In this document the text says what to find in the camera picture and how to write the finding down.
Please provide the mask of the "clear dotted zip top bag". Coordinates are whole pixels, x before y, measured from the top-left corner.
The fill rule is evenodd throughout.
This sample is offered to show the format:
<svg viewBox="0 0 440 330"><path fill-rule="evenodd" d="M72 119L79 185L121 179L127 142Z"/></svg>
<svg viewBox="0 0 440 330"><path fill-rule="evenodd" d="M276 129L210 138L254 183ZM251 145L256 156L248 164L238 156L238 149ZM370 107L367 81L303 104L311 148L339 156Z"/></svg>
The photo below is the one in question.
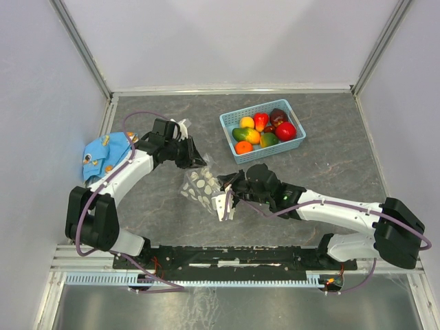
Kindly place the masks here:
<svg viewBox="0 0 440 330"><path fill-rule="evenodd" d="M213 158L206 153L203 160L206 162L205 166L185 172L179 193L190 201L201 204L210 214L214 214L212 197L220 191L220 184L212 173L212 167L215 164Z"/></svg>

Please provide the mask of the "orange toy tangerine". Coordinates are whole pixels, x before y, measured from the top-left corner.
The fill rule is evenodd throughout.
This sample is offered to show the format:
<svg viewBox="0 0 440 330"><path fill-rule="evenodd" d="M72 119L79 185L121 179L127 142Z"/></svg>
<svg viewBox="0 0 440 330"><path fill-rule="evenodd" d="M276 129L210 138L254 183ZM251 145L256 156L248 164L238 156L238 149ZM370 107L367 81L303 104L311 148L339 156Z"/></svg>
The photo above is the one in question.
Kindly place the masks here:
<svg viewBox="0 0 440 330"><path fill-rule="evenodd" d="M247 141L240 141L235 145L234 150L237 155L243 155L252 152L254 147Z"/></svg>

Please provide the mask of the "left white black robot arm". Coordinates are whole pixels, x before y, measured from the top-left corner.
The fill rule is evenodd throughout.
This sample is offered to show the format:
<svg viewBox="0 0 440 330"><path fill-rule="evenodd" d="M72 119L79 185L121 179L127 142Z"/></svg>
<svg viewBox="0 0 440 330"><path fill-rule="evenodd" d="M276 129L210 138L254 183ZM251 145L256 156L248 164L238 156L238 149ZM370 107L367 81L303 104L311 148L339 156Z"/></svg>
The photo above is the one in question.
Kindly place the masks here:
<svg viewBox="0 0 440 330"><path fill-rule="evenodd" d="M173 161L181 169L206 165L188 133L189 126L188 119L177 122L158 118L152 131L138 140L125 133L129 144L126 157L97 182L70 192L65 234L75 243L79 255L86 256L80 247L87 245L91 251L126 254L138 268L151 263L150 240L123 230L117 207L141 178L166 161Z"/></svg>

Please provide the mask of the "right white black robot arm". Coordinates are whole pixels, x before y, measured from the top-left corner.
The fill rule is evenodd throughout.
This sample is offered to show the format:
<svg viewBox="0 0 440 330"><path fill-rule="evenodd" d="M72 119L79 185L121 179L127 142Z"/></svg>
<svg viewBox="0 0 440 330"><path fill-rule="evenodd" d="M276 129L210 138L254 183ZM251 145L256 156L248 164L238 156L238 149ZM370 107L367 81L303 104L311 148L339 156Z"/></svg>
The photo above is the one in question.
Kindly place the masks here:
<svg viewBox="0 0 440 330"><path fill-rule="evenodd" d="M273 217L319 221L352 231L330 234L316 250L316 262L331 269L351 259L381 258L396 267L415 268L419 251L429 248L423 240L424 224L400 200L366 203L328 197L313 190L282 182L266 164L257 164L218 177L220 191L212 196L220 221L233 218L242 202L265 204Z"/></svg>

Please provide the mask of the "green yellow toy mango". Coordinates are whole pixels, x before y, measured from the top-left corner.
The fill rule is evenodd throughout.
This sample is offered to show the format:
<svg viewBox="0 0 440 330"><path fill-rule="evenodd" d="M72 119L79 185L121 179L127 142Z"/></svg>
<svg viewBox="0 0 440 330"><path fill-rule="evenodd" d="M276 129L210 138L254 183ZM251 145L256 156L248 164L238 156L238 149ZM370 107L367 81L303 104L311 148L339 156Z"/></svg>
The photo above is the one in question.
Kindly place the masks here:
<svg viewBox="0 0 440 330"><path fill-rule="evenodd" d="M261 134L252 128L245 127L245 128L234 128L232 130L232 137L237 142L246 141L252 145L259 144Z"/></svg>

